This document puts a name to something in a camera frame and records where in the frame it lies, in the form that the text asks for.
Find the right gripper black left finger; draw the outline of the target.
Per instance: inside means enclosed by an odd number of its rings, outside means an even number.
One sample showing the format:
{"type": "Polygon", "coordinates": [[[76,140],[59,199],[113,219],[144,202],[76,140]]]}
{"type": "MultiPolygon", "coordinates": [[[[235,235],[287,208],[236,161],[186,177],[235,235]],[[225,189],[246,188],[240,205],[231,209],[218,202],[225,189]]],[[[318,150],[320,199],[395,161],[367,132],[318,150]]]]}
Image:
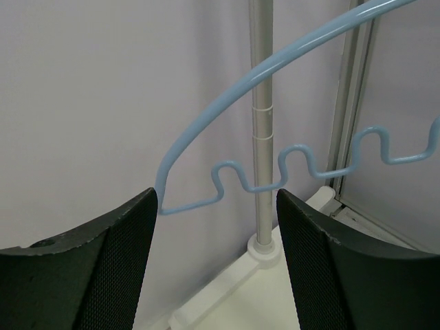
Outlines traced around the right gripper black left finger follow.
{"type": "Polygon", "coordinates": [[[29,247],[1,251],[2,329],[132,329],[158,211],[148,188],[29,247]]]}

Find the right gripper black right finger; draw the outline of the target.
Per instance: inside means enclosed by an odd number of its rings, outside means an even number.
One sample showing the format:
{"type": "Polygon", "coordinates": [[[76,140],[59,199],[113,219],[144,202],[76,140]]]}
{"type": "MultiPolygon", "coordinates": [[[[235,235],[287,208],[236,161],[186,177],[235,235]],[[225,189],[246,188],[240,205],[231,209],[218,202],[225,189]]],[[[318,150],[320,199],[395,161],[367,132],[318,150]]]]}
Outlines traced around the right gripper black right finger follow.
{"type": "Polygon", "coordinates": [[[276,196],[301,329],[438,329],[439,256],[387,243],[276,196]]]}

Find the light blue hanger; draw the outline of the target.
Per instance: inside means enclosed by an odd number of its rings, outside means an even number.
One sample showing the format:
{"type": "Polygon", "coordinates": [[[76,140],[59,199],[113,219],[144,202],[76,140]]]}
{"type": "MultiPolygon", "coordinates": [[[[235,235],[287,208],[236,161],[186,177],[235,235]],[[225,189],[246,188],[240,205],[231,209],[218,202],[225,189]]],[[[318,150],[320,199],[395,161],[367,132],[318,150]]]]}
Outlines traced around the light blue hanger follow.
{"type": "Polygon", "coordinates": [[[334,39],[335,37],[352,30],[359,25],[371,21],[387,12],[407,5],[407,0],[395,1],[367,1],[354,9],[341,14],[328,23],[325,23],[318,29],[300,37],[293,43],[284,47],[282,50],[272,54],[262,63],[252,68],[246,75],[238,80],[233,86],[223,92],[219,97],[212,101],[201,114],[184,130],[184,132],[175,140],[165,156],[162,158],[155,177],[154,189],[157,193],[158,212],[160,215],[173,215],[187,210],[201,208],[215,204],[223,199],[225,189],[219,177],[219,171],[222,168],[232,168],[241,183],[244,191],[248,193],[263,193],[282,188],[289,179],[286,165],[287,156],[294,151],[301,152],[307,162],[307,170],[311,177],[315,179],[332,179],[346,176],[356,170],[360,163],[360,145],[362,138],[369,134],[379,136],[379,147],[381,161],[390,166],[421,162],[431,157],[439,144],[439,119],[436,118],[430,125],[428,133],[428,143],[424,151],[416,155],[405,157],[392,157],[390,154],[391,139],[387,129],[380,126],[370,126],[359,133],[356,133],[352,139],[351,163],[349,166],[332,171],[320,172],[316,167],[316,158],[310,147],[305,144],[294,144],[284,148],[277,157],[278,169],[280,172],[280,181],[266,185],[251,187],[245,176],[245,172],[240,163],[233,160],[226,160],[216,163],[210,172],[211,180],[216,188],[216,196],[208,199],[202,199],[195,203],[186,204],[177,208],[165,209],[163,207],[166,183],[168,174],[193,140],[214,120],[219,117],[229,106],[235,103],[239,98],[256,87],[265,79],[300,58],[306,53],[314,50],[322,44],[334,39]]]}

